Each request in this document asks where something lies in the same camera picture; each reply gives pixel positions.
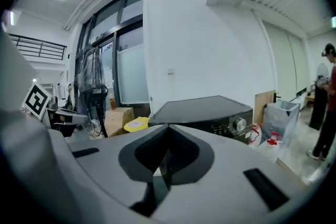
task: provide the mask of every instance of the black slot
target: black slot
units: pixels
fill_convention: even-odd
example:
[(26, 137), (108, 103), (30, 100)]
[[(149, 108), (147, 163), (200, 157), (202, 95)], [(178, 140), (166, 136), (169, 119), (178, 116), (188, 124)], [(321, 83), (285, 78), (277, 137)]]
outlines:
[(85, 150), (74, 151), (72, 154), (75, 158), (84, 157), (93, 153), (99, 152), (96, 147), (86, 148)]
[(288, 197), (278, 189), (259, 169), (243, 172), (269, 210), (273, 211), (288, 201)]

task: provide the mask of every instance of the black pants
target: black pants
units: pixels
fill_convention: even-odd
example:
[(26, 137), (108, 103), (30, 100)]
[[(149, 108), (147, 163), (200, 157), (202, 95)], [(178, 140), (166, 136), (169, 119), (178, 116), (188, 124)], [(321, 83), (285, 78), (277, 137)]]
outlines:
[(322, 153), (322, 157), (326, 158), (331, 144), (336, 134), (336, 111), (328, 111), (323, 123), (319, 140), (313, 150), (313, 155), (318, 157)]

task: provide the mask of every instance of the red shirt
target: red shirt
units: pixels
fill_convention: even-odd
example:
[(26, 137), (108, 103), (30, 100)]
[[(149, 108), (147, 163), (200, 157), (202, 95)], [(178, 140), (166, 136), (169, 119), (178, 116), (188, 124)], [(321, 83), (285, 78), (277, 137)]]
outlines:
[[(336, 66), (334, 66), (331, 71), (330, 88), (336, 91)], [(336, 112), (336, 93), (334, 95), (329, 95), (328, 111)]]

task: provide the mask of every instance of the black metal railing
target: black metal railing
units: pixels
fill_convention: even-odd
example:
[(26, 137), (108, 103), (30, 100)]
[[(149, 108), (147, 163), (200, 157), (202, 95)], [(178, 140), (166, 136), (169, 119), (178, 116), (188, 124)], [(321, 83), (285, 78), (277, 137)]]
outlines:
[(14, 34), (9, 35), (17, 49), (25, 56), (63, 60), (64, 51), (67, 46), (36, 38)]

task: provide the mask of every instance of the yellow object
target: yellow object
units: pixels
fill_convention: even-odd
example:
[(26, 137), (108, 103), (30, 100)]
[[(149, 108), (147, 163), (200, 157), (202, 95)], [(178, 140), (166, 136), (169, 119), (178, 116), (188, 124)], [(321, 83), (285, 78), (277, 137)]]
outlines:
[(137, 117), (135, 120), (126, 123), (124, 129), (130, 133), (148, 128), (149, 118)]

